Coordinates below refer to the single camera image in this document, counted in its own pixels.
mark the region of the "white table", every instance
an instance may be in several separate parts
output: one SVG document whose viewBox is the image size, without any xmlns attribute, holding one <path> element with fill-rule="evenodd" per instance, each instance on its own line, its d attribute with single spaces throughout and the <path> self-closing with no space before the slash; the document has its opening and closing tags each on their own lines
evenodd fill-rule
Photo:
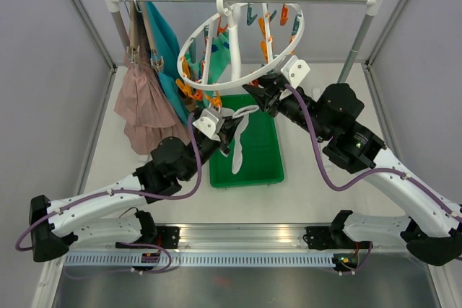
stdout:
<svg viewBox="0 0 462 308">
<path fill-rule="evenodd" d="M 340 63 L 310 64 L 311 72 L 302 83 L 305 93 L 313 87 L 323 89 L 334 83 L 341 71 Z M 256 70 L 247 65 L 243 72 Z M 113 90 L 101 128 L 85 192 L 115 182 L 142 166 L 123 134 L 124 120 L 113 111 L 126 68 L 117 70 Z M 358 121 L 382 136 L 361 65 L 356 63 L 347 82 L 364 102 Z M 284 165 L 285 179 L 275 185 L 215 189 L 209 183 L 209 165 L 199 191 L 184 201 L 159 201 L 146 208 L 160 223 L 313 223 L 330 222 L 341 209 L 362 214 L 399 216 L 404 212 L 379 190 L 359 182 L 343 193 L 330 190 L 315 163 L 308 134 L 284 116 L 276 117 L 276 129 Z M 329 175 L 336 184 L 352 179 L 348 172 L 334 167 Z M 178 194 L 191 190 L 196 178 L 182 182 Z"/>
</svg>

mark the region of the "blue garment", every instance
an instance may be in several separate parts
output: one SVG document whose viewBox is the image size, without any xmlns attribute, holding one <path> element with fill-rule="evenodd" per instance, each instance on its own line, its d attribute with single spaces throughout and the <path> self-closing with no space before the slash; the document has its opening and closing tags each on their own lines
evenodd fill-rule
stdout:
<svg viewBox="0 0 462 308">
<path fill-rule="evenodd" d="M 157 50 L 157 57 L 152 56 L 151 58 L 153 61 L 160 59 L 160 57 L 164 58 L 163 72 L 159 72 L 160 85 L 181 123 L 188 124 L 189 111 L 183 104 L 176 85 L 176 79 L 180 78 L 176 66 L 178 55 L 180 54 L 180 45 L 172 28 L 151 2 L 147 3 L 147 13 Z"/>
</svg>

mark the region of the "brown garment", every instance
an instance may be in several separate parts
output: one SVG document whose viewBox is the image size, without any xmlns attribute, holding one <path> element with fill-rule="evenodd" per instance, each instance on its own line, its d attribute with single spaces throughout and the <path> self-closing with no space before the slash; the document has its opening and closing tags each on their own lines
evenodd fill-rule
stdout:
<svg viewBox="0 0 462 308">
<path fill-rule="evenodd" d="M 146 155 L 164 138 L 178 137 L 185 144 L 190 139 L 150 66 L 146 31 L 142 22 L 139 26 L 140 62 L 137 66 L 127 62 L 128 71 L 114 111 L 127 122 L 123 132 L 130 140 L 131 148 L 137 154 Z"/>
</svg>

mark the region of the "vertical pole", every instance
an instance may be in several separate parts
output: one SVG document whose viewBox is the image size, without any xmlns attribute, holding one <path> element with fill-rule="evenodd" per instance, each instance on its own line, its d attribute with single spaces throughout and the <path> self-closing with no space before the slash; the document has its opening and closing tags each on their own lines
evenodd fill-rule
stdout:
<svg viewBox="0 0 462 308">
<path fill-rule="evenodd" d="M 118 36 L 121 38 L 124 49 L 130 46 L 130 40 L 128 39 L 127 31 L 125 25 L 123 25 L 123 19 L 121 16 L 121 8 L 117 2 L 113 0 L 106 0 L 106 5 L 108 6 L 109 12 L 112 14 L 115 27 L 117 28 Z"/>
<path fill-rule="evenodd" d="M 364 41 L 372 20 L 378 13 L 381 4 L 382 0 L 370 0 L 367 2 L 366 14 L 362 19 L 361 26 L 359 27 L 358 33 L 353 42 L 353 46 L 349 50 L 348 56 L 346 57 L 344 67 L 341 70 L 337 83 L 344 83 L 347 80 L 349 72 L 352 70 L 353 64 L 356 61 L 356 57 L 358 55 L 359 49 L 361 48 L 362 42 Z"/>
</svg>

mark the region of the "perforated metal strip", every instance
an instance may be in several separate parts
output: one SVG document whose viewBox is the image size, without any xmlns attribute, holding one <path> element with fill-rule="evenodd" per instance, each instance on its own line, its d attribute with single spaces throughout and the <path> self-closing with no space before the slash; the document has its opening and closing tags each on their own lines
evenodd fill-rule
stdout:
<svg viewBox="0 0 462 308">
<path fill-rule="evenodd" d="M 172 252 L 172 265 L 187 267 L 333 267 L 332 253 L 203 253 Z M 66 266 L 166 265 L 168 258 L 146 260 L 140 252 L 70 252 Z"/>
</svg>

